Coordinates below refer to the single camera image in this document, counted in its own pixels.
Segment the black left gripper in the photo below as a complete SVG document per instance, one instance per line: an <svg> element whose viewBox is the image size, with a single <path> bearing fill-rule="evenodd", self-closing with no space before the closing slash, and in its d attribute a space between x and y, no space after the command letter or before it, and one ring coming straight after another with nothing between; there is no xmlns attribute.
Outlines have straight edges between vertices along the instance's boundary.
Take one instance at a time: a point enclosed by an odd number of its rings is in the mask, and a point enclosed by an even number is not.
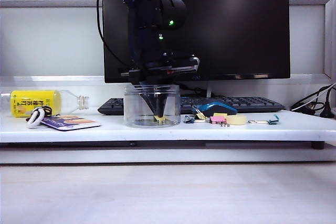
<svg viewBox="0 0 336 224"><path fill-rule="evenodd" d="M160 62L158 66L133 67L119 69L119 76L127 78L136 89L140 90L141 98L149 106L153 115L162 118L166 104L167 94L173 85L174 78L181 74L193 73L198 70L199 58L191 55L186 58Z"/></svg>

